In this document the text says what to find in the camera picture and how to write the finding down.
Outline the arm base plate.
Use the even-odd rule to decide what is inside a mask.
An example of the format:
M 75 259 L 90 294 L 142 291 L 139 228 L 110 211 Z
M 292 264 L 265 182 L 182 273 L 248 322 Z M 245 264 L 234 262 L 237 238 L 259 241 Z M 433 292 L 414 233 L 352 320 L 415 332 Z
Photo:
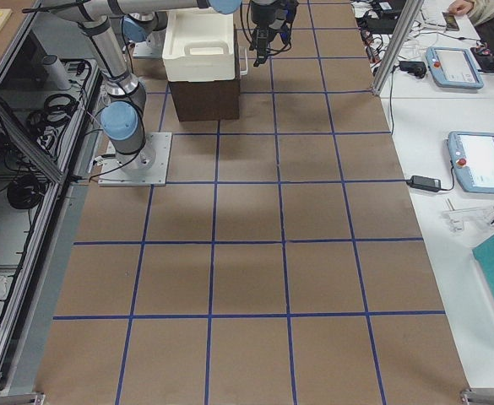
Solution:
M 111 141 L 106 152 L 104 175 L 98 177 L 100 186 L 164 186 L 171 153 L 171 132 L 147 132 L 146 143 L 139 155 L 129 163 L 130 157 L 116 154 Z

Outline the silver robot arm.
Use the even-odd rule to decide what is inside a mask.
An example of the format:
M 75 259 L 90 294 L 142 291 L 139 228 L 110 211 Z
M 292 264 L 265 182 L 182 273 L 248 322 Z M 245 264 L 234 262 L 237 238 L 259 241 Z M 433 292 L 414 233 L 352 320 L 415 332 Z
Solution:
M 105 78 L 106 92 L 111 97 L 101 116 L 101 125 L 115 148 L 122 172 L 138 174 L 154 164 L 155 150 L 148 145 L 143 114 L 146 91 L 128 67 L 116 35 L 112 17 L 148 14 L 181 9 L 212 9 L 230 15 L 241 7 L 240 1 L 42 1 L 37 8 L 24 8 L 24 14 L 50 13 L 74 22 L 90 45 L 97 65 Z

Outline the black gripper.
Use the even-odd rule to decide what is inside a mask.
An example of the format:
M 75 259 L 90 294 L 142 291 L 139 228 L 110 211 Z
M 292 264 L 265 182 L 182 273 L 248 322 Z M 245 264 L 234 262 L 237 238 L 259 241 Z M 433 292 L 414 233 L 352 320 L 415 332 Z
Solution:
M 279 37 L 282 45 L 274 48 L 272 42 Z M 291 27 L 283 23 L 278 29 L 272 27 L 257 26 L 252 32 L 250 51 L 256 51 L 253 66 L 263 65 L 269 59 L 270 53 L 281 53 L 291 49 Z

